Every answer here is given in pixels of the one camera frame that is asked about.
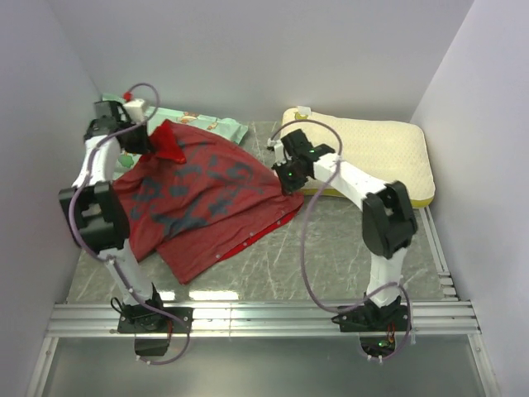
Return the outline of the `cream yellow foam pillow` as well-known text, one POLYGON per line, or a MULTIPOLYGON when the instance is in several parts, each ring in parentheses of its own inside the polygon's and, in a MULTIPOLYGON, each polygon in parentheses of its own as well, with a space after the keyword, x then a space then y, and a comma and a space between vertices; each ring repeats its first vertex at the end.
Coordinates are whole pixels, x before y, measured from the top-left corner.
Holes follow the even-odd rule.
POLYGON ((409 193, 414 208, 424 208, 434 199, 436 186, 431 171, 424 132, 416 125, 397 121, 372 121, 334 117, 309 107, 284 111, 281 137, 300 128, 314 145, 339 147, 342 158, 364 172, 386 182, 399 180, 409 193))

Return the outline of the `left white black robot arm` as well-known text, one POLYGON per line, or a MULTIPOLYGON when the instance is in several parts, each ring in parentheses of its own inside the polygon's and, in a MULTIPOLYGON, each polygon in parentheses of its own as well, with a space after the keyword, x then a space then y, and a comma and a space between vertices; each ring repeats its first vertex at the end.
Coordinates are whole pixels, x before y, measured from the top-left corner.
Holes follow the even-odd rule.
POLYGON ((104 264, 122 292, 111 306, 122 321, 158 332, 166 323, 160 295, 140 271, 130 245, 131 227, 112 186, 123 151, 152 154, 143 99, 101 100, 83 135, 83 164, 71 187, 59 191, 60 207, 76 243, 104 264))

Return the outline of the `red patterned pillowcase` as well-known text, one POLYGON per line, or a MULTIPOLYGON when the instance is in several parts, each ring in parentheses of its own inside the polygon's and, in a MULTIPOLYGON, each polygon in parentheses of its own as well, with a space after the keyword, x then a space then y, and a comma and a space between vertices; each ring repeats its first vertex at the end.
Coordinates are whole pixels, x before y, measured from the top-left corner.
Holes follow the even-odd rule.
POLYGON ((275 173, 227 139, 166 120, 186 161, 142 156, 113 183, 138 261, 157 252, 181 284, 291 221, 301 194, 285 195, 275 173))

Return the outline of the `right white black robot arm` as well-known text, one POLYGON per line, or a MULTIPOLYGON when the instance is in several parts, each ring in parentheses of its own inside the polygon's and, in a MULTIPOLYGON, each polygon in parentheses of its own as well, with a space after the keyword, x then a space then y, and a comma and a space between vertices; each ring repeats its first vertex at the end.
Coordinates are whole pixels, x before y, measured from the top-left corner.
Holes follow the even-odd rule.
POLYGON ((307 211, 313 210, 322 191, 331 187, 360 211, 361 235, 370 252, 370 276, 364 311, 367 326, 383 330, 393 321, 390 305, 402 294, 401 275, 405 256, 417 233, 417 220, 404 183, 388 183, 343 160, 341 150, 327 144, 313 145, 301 129, 277 139, 267 149, 274 153, 272 170, 285 195, 299 191, 314 179, 322 183, 307 211))

